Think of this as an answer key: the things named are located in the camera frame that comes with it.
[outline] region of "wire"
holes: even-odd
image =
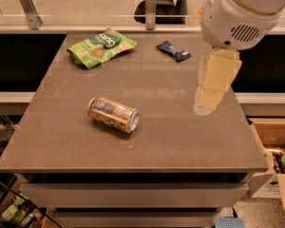
[[[41,210],[40,208],[38,208],[38,206],[33,203],[30,199],[25,198],[24,196],[22,196],[21,194],[18,194],[17,192],[15,192],[14,190],[10,189],[9,187],[7,187],[3,182],[0,181],[0,186],[4,187],[5,189],[9,190],[12,194],[14,194],[15,196],[19,197],[22,200],[28,201],[29,204],[31,204],[34,208],[36,208],[40,213]],[[51,220],[53,223],[55,223],[59,228],[63,228],[61,226],[60,223],[58,223],[54,218],[52,218],[51,216],[49,216],[48,214],[43,214],[45,217],[47,217],[49,220]]]

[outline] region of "black office chair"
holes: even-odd
[[[187,15],[187,0],[157,0],[156,24],[185,24]],[[134,19],[145,24],[145,1],[136,8]]]

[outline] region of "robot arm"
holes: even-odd
[[[214,52],[199,62],[194,111],[208,115],[219,105],[241,66],[238,50],[254,47],[277,23],[285,0],[205,0],[204,41]]]

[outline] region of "green package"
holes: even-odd
[[[85,65],[87,68],[92,68],[125,50],[132,49],[134,46],[136,46],[135,41],[112,28],[107,28],[102,34],[76,43],[68,48],[67,52],[76,65]]]

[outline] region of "speaker grille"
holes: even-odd
[[[231,29],[232,37],[241,42],[251,42],[259,35],[259,29],[247,25],[239,25]]]

